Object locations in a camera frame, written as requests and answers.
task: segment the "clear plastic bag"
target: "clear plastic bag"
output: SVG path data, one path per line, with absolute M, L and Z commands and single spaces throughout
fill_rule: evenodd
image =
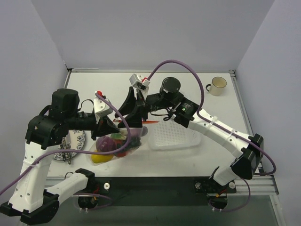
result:
M 93 165 L 98 165 L 104 162 L 112 161 L 117 158 L 125 157 L 131 154 L 133 151 L 137 150 L 141 145 L 143 145 L 148 136 L 148 128 L 143 126 L 142 128 L 131 128 L 131 139 L 128 146 L 117 153 L 109 155 L 100 154 L 89 154 L 86 155 L 90 159 Z M 99 137 L 89 151 L 91 152 L 110 152 L 122 147 L 127 141 L 127 129 L 121 129 L 119 133 L 113 133 L 103 137 Z

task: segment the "white mug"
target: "white mug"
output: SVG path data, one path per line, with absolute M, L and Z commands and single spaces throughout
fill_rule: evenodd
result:
M 206 85 L 206 90 L 213 96 L 219 96 L 224 91 L 227 81 L 222 77 L 214 77 L 211 84 Z

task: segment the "screw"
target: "screw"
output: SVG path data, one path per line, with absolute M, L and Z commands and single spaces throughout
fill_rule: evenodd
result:
M 235 184 L 233 182 L 229 183 L 229 188 L 234 189 L 235 188 Z
M 200 183 L 200 182 L 197 182 L 195 186 L 196 186 L 196 189 L 200 189 L 201 183 Z
M 103 185 L 103 188 L 104 188 L 105 190 L 109 190 L 109 189 L 110 189 L 110 184 L 109 184 L 109 183 L 105 183 L 105 184 Z

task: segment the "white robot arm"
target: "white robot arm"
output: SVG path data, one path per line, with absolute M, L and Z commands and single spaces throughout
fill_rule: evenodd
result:
M 208 114 L 204 109 L 198 112 L 199 105 L 188 100 L 179 92 L 181 85 L 176 78 L 165 78 L 162 81 L 159 93 L 152 95 L 147 95 L 150 83 L 147 78 L 133 74 L 130 81 L 137 90 L 136 102 L 138 104 L 135 105 L 133 103 L 135 97 L 129 97 L 134 95 L 130 88 L 126 101 L 119 109 L 123 114 L 128 114 L 126 120 L 129 123 L 133 122 L 135 118 L 147 120 L 145 111 L 152 112 L 166 109 L 172 121 L 206 135 L 222 145 L 236 158 L 229 166 L 216 169 L 212 174 L 213 180 L 224 186 L 238 177 L 252 179 L 262 159 L 262 153 L 250 143 L 252 142 L 262 149 L 263 137 L 258 134 L 252 137 L 241 133 L 219 121 L 216 116 Z M 131 112 L 126 108 L 129 105 L 134 109 Z
M 21 221 L 29 225 L 46 223 L 54 217 L 59 205 L 73 194 L 95 189 L 95 175 L 85 169 L 78 169 L 68 179 L 45 189 L 53 158 L 51 153 L 58 150 L 70 129 L 90 130 L 92 138 L 119 131 L 107 118 L 112 109 L 103 101 L 94 99 L 93 113 L 78 112 L 78 104 L 77 91 L 59 89 L 52 95 L 52 104 L 29 122 L 20 175 L 27 173 L 18 181 L 9 201 L 1 205 L 0 212 L 21 216 Z

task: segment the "blue patterned plate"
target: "blue patterned plate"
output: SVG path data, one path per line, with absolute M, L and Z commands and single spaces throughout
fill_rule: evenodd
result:
M 70 134 L 70 144 L 66 144 L 67 148 L 70 149 L 76 149 L 81 150 L 83 149 L 85 142 L 86 142 L 86 133 L 82 130 L 69 130 Z M 59 149 L 64 149 L 63 144 L 60 144 Z M 70 158 L 73 158 L 78 153 L 71 152 L 71 153 L 65 153 L 65 159 L 68 160 Z M 62 153 L 55 153 L 53 156 L 54 160 L 63 161 L 63 155 Z

